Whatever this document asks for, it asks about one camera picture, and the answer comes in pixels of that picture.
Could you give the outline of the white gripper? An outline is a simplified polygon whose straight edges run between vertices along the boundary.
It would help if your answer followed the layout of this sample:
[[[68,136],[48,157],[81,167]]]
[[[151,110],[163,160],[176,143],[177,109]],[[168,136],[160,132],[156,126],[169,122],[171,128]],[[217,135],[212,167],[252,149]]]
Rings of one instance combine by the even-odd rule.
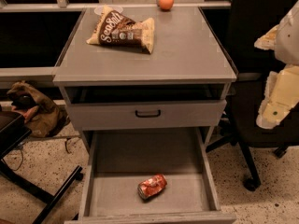
[[[275,48],[275,57],[287,63],[279,73],[269,73],[256,119],[260,128],[273,129],[299,103],[299,0],[278,26],[255,41],[254,47]]]

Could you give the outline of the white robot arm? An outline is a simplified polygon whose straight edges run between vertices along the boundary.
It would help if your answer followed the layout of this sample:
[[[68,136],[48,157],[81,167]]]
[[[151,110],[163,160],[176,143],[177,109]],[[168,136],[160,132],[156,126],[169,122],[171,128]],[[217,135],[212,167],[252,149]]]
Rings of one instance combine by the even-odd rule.
[[[273,129],[299,103],[299,1],[254,47],[273,50],[275,58],[286,64],[278,73],[269,73],[256,119],[260,128]]]

